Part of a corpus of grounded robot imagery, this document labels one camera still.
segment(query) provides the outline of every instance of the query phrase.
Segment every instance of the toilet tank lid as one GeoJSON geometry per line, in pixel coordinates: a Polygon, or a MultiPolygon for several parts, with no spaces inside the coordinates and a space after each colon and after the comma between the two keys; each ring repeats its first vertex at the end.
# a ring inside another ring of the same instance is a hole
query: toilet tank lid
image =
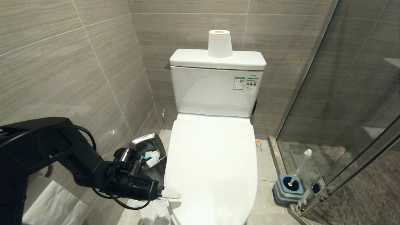
{"type": "Polygon", "coordinates": [[[230,57],[213,58],[208,56],[207,49],[180,48],[171,56],[170,65],[194,68],[263,71],[267,63],[260,52],[233,51],[233,55],[230,57]]]}

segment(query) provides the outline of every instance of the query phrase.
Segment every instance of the wooden floor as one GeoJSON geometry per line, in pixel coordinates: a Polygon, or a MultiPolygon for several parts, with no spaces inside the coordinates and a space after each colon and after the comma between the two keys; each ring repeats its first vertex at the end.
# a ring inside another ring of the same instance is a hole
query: wooden floor
{"type": "Polygon", "coordinates": [[[320,224],[398,225],[399,175],[400,152],[387,151],[306,217],[320,224]]]}

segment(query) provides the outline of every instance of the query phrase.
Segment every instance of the toilet tank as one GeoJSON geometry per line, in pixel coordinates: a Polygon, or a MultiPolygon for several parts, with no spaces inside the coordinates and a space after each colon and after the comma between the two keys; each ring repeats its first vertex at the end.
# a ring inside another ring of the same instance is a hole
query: toilet tank
{"type": "Polygon", "coordinates": [[[250,117],[266,62],[260,52],[212,58],[208,50],[178,49],[170,65],[178,112],[250,117]]]}

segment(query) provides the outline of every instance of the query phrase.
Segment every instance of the toilet brush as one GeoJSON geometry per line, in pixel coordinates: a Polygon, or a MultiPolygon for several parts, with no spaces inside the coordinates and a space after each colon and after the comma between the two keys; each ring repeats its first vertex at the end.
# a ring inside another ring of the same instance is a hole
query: toilet brush
{"type": "Polygon", "coordinates": [[[272,188],[272,193],[274,194],[274,199],[277,203],[293,204],[301,199],[304,194],[304,188],[298,176],[304,165],[311,158],[311,153],[311,149],[307,149],[304,152],[305,156],[303,161],[293,176],[286,174],[279,175],[278,180],[272,188]]]}

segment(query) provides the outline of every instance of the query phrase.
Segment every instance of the toilet brush handle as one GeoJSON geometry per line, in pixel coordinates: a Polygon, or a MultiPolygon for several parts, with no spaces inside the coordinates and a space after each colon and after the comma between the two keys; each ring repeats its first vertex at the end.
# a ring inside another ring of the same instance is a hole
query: toilet brush handle
{"type": "Polygon", "coordinates": [[[304,152],[305,156],[303,158],[303,161],[301,162],[300,166],[297,168],[296,173],[294,174],[293,178],[290,180],[289,186],[291,186],[293,184],[293,182],[299,176],[299,173],[302,170],[302,168],[304,167],[304,165],[306,164],[306,162],[311,158],[311,152],[312,152],[311,149],[307,149],[304,152]]]}

